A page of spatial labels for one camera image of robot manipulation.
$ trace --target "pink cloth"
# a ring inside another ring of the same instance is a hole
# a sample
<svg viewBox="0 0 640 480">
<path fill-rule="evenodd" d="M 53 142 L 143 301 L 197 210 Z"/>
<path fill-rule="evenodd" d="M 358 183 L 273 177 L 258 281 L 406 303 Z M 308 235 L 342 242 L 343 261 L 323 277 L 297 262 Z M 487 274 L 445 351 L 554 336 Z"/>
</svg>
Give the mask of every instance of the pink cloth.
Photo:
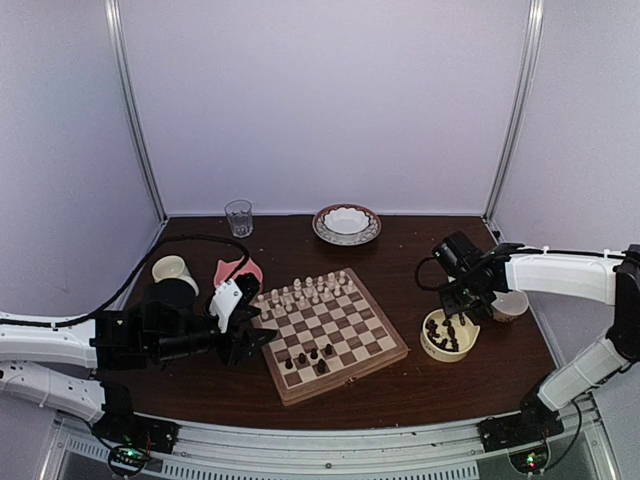
<svg viewBox="0 0 640 480">
<path fill-rule="evenodd" d="M 224 282 L 239 263 L 240 260 L 236 260 L 230 263 L 218 260 L 218 268 L 216 269 L 216 274 L 213 277 L 213 286 L 217 287 L 222 282 Z M 262 270 L 260 270 L 260 267 L 258 267 L 258 265 L 256 265 L 253 260 L 249 259 L 247 264 L 242 267 L 240 271 L 236 272 L 233 278 L 235 279 L 239 275 L 244 275 L 245 273 L 253 273 L 256 276 L 256 278 L 260 282 L 260 291 L 262 291 Z"/>
</svg>

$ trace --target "wooden table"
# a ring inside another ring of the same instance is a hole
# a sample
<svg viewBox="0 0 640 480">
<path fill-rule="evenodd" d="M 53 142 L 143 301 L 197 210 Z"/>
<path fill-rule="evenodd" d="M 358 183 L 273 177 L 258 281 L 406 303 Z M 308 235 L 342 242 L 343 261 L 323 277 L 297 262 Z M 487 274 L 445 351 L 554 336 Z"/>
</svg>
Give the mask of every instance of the wooden table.
<svg viewBox="0 0 640 480">
<path fill-rule="evenodd" d="M 538 327 L 527 312 L 516 322 L 481 324 L 476 346 L 460 363 L 432 360 L 420 346 L 422 320 L 440 308 L 436 294 L 419 290 L 413 270 L 446 235 L 463 230 L 482 249 L 494 243 L 479 218 L 382 217 L 382 233 L 359 247 L 336 247 L 317 238 L 311 217 L 257 217 L 243 240 L 262 268 L 266 291 L 295 277 L 317 276 L 352 267 L 411 348 L 408 357 L 386 369 L 290 407 L 280 403 L 262 356 L 225 369 L 216 354 L 174 361 L 161 371 L 106 372 L 103 379 L 127 385 L 142 413 L 180 420 L 242 427 L 351 429 L 425 425 L 516 410 L 519 400 L 553 362 Z M 223 218 L 174 218 L 167 235 L 229 235 Z M 198 308 L 212 291 L 218 259 L 239 257 L 235 249 L 205 242 L 163 247 L 147 264 L 131 297 L 139 301 L 152 281 L 154 261 L 181 255 L 200 286 Z M 446 281 L 437 265 L 423 281 Z"/>
</svg>

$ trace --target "chessboard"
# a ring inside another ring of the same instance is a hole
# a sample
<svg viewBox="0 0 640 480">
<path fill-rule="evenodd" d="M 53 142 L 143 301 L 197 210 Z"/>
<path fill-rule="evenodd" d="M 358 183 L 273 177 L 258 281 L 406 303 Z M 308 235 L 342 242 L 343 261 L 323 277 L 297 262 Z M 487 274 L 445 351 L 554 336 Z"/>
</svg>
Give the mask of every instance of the chessboard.
<svg viewBox="0 0 640 480">
<path fill-rule="evenodd" d="M 409 353 L 398 332 L 350 268 L 260 295 L 257 328 L 277 330 L 263 347 L 284 405 L 369 375 Z"/>
</svg>

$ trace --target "clear glass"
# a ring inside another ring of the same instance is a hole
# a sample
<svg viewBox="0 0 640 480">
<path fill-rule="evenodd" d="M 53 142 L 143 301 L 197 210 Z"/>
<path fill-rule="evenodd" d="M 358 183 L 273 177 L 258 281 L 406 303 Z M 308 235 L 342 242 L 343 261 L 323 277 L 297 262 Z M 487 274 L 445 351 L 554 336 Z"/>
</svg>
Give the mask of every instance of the clear glass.
<svg viewBox="0 0 640 480">
<path fill-rule="evenodd" d="M 236 238 L 245 238 L 253 232 L 253 215 L 251 202 L 247 200 L 234 200 L 224 207 L 224 213 L 229 220 L 231 233 Z"/>
</svg>

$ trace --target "white bowl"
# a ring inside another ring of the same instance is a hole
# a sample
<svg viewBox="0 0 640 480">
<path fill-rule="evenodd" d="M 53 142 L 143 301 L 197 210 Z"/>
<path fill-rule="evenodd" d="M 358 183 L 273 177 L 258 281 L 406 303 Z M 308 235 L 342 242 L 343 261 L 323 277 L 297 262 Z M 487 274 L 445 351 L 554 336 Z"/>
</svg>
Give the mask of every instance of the white bowl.
<svg viewBox="0 0 640 480">
<path fill-rule="evenodd" d="M 340 235 L 353 235 L 369 226 L 369 218 L 361 210 L 341 207 L 331 210 L 324 216 L 324 224 L 332 232 Z"/>
</svg>

